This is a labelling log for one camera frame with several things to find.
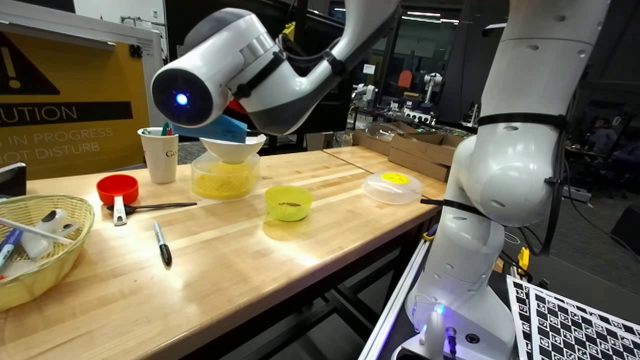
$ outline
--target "yellow label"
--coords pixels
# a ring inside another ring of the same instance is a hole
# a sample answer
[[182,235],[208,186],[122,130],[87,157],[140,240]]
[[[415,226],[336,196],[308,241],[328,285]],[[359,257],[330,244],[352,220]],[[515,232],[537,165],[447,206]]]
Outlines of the yellow label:
[[388,172],[386,174],[382,174],[382,178],[384,180],[387,180],[390,183],[394,183],[394,184],[398,184],[398,185],[404,185],[404,184],[408,184],[409,183],[409,178],[402,175],[402,174],[397,174],[395,172]]
[[129,44],[97,49],[0,32],[0,167],[28,179],[143,161],[149,124],[142,59]]

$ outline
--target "black strap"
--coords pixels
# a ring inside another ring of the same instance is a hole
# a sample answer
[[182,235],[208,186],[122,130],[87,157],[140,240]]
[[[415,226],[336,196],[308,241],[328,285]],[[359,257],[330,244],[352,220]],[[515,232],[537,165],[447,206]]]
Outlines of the black strap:
[[478,119],[478,126],[503,124],[505,122],[526,122],[529,124],[551,125],[560,130],[567,130],[568,121],[564,115],[536,113],[504,113],[486,115]]
[[462,202],[458,202],[455,200],[431,200],[431,199],[420,199],[421,204],[427,205],[437,205],[437,206],[447,206],[448,208],[454,208],[462,211],[466,211],[467,213],[471,213],[474,215],[478,215],[480,217],[488,218],[485,214],[481,213],[475,206],[463,204]]
[[338,75],[343,78],[347,74],[347,65],[344,64],[344,61],[338,60],[329,50],[325,50],[322,52],[322,56],[329,63],[331,67],[331,72],[334,75]]
[[233,93],[235,99],[244,99],[245,97],[251,96],[251,92],[253,89],[257,88],[266,78],[269,77],[282,63],[284,62],[284,58],[282,55],[278,54],[276,51],[273,52],[273,58],[269,60],[267,65],[265,65],[256,75],[254,75],[249,81],[244,84],[238,85],[236,91]]

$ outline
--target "blue light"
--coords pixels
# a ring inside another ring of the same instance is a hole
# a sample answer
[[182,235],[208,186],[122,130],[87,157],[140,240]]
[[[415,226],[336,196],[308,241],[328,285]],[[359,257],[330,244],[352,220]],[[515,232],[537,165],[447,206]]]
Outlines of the blue light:
[[187,105],[189,99],[187,99],[187,96],[184,94],[178,94],[175,96],[175,101],[180,105]]

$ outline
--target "exclamation mark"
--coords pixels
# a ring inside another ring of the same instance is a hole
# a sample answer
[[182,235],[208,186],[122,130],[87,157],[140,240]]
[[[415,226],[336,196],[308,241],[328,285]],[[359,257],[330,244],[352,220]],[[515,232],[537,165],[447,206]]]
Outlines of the exclamation mark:
[[[6,73],[9,75],[9,78],[15,78],[15,69],[13,68],[13,62],[11,61],[11,55],[9,54],[8,47],[0,47],[2,50],[2,58],[4,60],[4,65],[6,66]],[[16,79],[9,80],[9,86],[18,89],[20,88],[20,81]]]

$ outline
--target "black spoon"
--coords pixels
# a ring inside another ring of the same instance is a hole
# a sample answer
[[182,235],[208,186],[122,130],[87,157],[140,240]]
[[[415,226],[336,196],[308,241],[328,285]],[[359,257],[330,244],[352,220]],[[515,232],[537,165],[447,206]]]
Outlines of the black spoon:
[[[170,202],[168,204],[157,204],[157,205],[125,205],[124,212],[127,215],[131,215],[135,213],[139,209],[165,209],[165,208],[183,208],[184,206],[193,206],[197,205],[197,202]],[[113,212],[113,205],[108,205],[107,210]]]

